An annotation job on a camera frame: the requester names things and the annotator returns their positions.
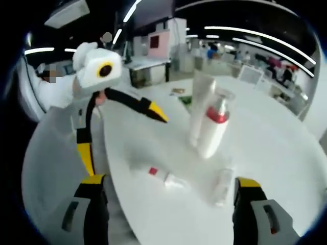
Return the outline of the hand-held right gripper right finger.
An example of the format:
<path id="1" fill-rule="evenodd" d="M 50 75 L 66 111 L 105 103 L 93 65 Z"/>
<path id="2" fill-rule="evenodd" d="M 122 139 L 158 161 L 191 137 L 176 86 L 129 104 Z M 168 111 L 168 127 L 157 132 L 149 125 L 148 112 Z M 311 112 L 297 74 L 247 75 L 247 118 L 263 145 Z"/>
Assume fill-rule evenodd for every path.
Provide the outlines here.
<path id="1" fill-rule="evenodd" d="M 296 244 L 299 239 L 292 217 L 275 200 L 267 199 L 253 179 L 235 179 L 232 222 L 234 244 Z"/>

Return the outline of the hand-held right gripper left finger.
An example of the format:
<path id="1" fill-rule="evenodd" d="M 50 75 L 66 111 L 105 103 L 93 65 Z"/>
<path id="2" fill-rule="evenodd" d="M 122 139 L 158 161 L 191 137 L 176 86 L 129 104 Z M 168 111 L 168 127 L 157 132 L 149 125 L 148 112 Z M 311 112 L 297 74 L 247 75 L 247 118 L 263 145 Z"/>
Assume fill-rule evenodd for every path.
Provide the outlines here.
<path id="1" fill-rule="evenodd" d="M 49 244 L 109 244 L 106 175 L 90 176 L 48 216 L 42 234 Z"/>

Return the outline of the person's left hand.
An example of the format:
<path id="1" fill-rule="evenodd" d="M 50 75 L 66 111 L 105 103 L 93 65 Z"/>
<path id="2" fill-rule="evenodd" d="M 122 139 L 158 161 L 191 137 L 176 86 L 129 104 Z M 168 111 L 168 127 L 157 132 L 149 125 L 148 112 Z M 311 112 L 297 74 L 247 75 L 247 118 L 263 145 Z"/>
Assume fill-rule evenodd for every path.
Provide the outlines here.
<path id="1" fill-rule="evenodd" d="M 96 105 L 97 106 L 100 106 L 102 105 L 105 101 L 106 101 L 107 97 L 106 97 L 106 94 L 105 94 L 105 91 L 100 91 L 98 96 L 96 97 Z"/>

